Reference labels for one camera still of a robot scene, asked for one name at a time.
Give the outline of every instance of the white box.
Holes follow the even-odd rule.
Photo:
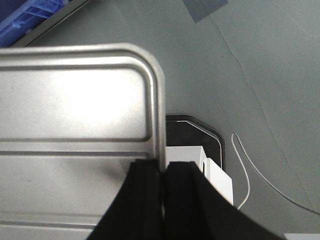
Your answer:
[[[202,146],[167,146],[166,166],[170,162],[195,162],[213,187],[231,205],[234,204],[232,179],[211,158],[207,158]]]

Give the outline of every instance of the silver metal lid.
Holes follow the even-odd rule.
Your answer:
[[[77,209],[104,191],[104,162],[165,167],[164,75],[135,45],[1,49],[0,86],[0,224],[91,224],[108,193]]]

